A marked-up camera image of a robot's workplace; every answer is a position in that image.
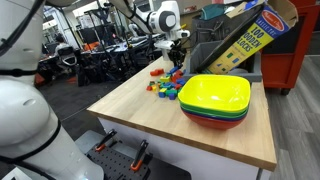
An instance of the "stacked bowls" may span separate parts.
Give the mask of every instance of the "stacked bowls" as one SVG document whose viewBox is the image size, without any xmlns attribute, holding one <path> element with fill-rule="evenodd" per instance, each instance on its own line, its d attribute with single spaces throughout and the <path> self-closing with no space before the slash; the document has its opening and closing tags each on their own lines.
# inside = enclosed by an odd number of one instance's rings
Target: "stacked bowls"
<svg viewBox="0 0 320 180">
<path fill-rule="evenodd" d="M 198 75 L 178 94 L 183 113 L 206 127 L 230 129 L 247 116 L 250 83 L 237 76 Z"/>
</svg>

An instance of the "toy block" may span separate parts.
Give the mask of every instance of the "toy block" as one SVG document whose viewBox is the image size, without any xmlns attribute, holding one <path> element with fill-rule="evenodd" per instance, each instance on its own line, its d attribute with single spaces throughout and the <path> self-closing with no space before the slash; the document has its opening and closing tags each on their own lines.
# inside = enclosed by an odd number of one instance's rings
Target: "toy block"
<svg viewBox="0 0 320 180">
<path fill-rule="evenodd" d="M 172 94 L 172 93 L 169 94 L 169 99 L 172 100 L 172 101 L 175 100 L 176 99 L 176 95 Z"/>
<path fill-rule="evenodd" d="M 160 78 L 160 81 L 161 81 L 161 82 L 164 82 L 164 83 L 170 82 L 170 77 L 163 77 L 163 76 L 162 76 L 162 77 Z"/>
<path fill-rule="evenodd" d="M 152 91 L 152 87 L 151 86 L 147 86 L 147 91 Z"/>
<path fill-rule="evenodd" d="M 184 86 L 186 83 L 187 83 L 186 81 L 181 81 L 181 82 L 180 82 L 180 85 L 181 85 L 181 86 Z"/>
<path fill-rule="evenodd" d="M 175 75 L 183 76 L 183 72 L 181 70 L 176 71 Z"/>
<path fill-rule="evenodd" d="M 162 88 L 171 89 L 171 85 L 162 85 Z"/>
<path fill-rule="evenodd" d="M 157 90 L 157 86 L 156 85 L 152 85 L 152 91 L 156 91 Z"/>
<path fill-rule="evenodd" d="M 167 90 L 167 91 L 166 91 L 166 95 L 169 96 L 169 94 L 175 94 L 175 95 L 177 95 L 177 94 L 178 94 L 178 91 L 175 90 L 175 89 Z"/>
<path fill-rule="evenodd" d="M 164 92 L 159 92 L 158 95 L 159 95 L 160 98 L 165 98 L 166 97 L 166 93 L 164 93 Z"/>
<path fill-rule="evenodd" d="M 174 68 L 172 68 L 170 71 L 169 71 L 169 74 L 173 74 L 175 73 L 176 71 L 179 70 L 179 67 L 178 66 L 175 66 Z"/>
<path fill-rule="evenodd" d="M 164 70 L 162 68 L 161 69 L 156 69 L 155 71 L 158 72 L 158 75 L 164 74 Z"/>
<path fill-rule="evenodd" d="M 176 83 L 176 82 L 177 82 L 177 78 L 176 78 L 175 76 L 172 76 L 172 77 L 171 77 L 171 81 L 174 82 L 174 83 Z"/>
<path fill-rule="evenodd" d="M 160 89 L 160 92 L 165 93 L 166 91 L 167 91 L 167 88 L 162 88 L 162 89 Z"/>
<path fill-rule="evenodd" d="M 150 71 L 151 76 L 158 76 L 158 71 Z"/>
<path fill-rule="evenodd" d="M 172 82 L 167 82 L 164 85 L 167 86 L 167 87 L 170 87 L 170 88 L 173 88 L 175 86 L 175 84 L 172 83 Z"/>
<path fill-rule="evenodd" d="M 176 90 L 179 90 L 181 87 L 182 87 L 181 84 L 177 84 L 177 85 L 174 86 L 174 88 L 175 88 Z"/>
<path fill-rule="evenodd" d="M 174 74 L 174 76 L 177 78 L 177 79 L 181 79 L 182 76 L 180 74 Z"/>
<path fill-rule="evenodd" d="M 186 81 L 183 78 L 177 79 L 177 83 L 181 85 L 185 85 Z"/>
</svg>

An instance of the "red tool cabinet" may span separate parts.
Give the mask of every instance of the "red tool cabinet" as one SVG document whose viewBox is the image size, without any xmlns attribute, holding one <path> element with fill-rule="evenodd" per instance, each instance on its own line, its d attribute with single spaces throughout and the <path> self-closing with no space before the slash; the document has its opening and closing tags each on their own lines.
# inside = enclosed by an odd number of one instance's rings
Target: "red tool cabinet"
<svg viewBox="0 0 320 180">
<path fill-rule="evenodd" d="M 299 22 L 288 33 L 266 46 L 261 56 L 264 86 L 281 88 L 282 95 L 288 95 L 296 84 L 320 12 L 315 0 L 291 1 L 297 7 Z"/>
</svg>

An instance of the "green bowl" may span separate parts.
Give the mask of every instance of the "green bowl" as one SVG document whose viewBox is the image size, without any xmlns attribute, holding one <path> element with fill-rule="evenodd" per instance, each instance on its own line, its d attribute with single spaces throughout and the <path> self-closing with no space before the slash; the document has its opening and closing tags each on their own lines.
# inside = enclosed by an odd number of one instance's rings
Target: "green bowl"
<svg viewBox="0 0 320 180">
<path fill-rule="evenodd" d="M 185 106 L 183 106 L 182 104 L 180 104 L 180 107 L 183 110 L 186 111 L 190 111 L 193 113 L 197 113 L 197 114 L 203 114 L 203 115 L 207 115 L 207 116 L 215 116 L 215 117 L 221 117 L 221 118 L 229 118 L 229 119 L 237 119 L 237 118 L 241 118 L 244 115 L 246 115 L 248 113 L 248 109 L 246 109 L 244 112 L 242 112 L 241 114 L 237 114 L 237 115 L 226 115 L 226 114 L 214 114 L 214 113 L 208 113 L 208 112 L 203 112 L 203 111 L 195 111 L 194 109 L 189 109 Z"/>
<path fill-rule="evenodd" d="M 201 108 L 201 107 L 197 107 L 197 106 L 191 106 L 188 104 L 183 103 L 182 101 L 180 101 L 180 105 L 184 108 L 196 111 L 198 113 L 208 113 L 208 114 L 215 114 L 217 116 L 239 116 L 240 114 L 243 114 L 245 111 L 248 110 L 248 107 L 246 109 L 244 109 L 243 111 L 240 112 L 223 112 L 223 111 L 215 111 L 215 110 L 211 110 L 211 109 L 205 109 L 205 108 Z"/>
</svg>

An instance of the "blue toy block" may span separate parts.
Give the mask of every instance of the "blue toy block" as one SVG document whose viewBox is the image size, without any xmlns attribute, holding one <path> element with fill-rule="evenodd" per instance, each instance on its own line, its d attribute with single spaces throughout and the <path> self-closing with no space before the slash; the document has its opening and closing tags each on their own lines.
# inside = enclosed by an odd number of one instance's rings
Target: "blue toy block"
<svg viewBox="0 0 320 180">
<path fill-rule="evenodd" d="M 167 83 L 164 84 L 164 86 L 170 87 L 170 88 L 174 88 L 175 84 L 173 82 L 167 82 Z"/>
<path fill-rule="evenodd" d="M 170 89 L 170 88 L 171 88 L 171 85 L 167 85 L 167 86 L 166 86 L 166 85 L 164 84 L 164 85 L 162 85 L 162 88 Z"/>
<path fill-rule="evenodd" d="M 158 95 L 160 98 L 166 98 L 166 93 L 164 92 L 159 92 Z"/>
<path fill-rule="evenodd" d="M 176 66 L 176 67 L 172 68 L 172 69 L 169 71 L 169 74 L 173 74 L 173 73 L 175 73 L 175 72 L 178 71 L 178 70 L 179 70 L 179 67 Z"/>
<path fill-rule="evenodd" d="M 169 99 L 170 100 L 175 100 L 176 99 L 176 95 L 173 94 L 173 93 L 169 94 Z"/>
<path fill-rule="evenodd" d="M 186 81 L 183 78 L 177 79 L 177 84 L 185 85 Z"/>
</svg>

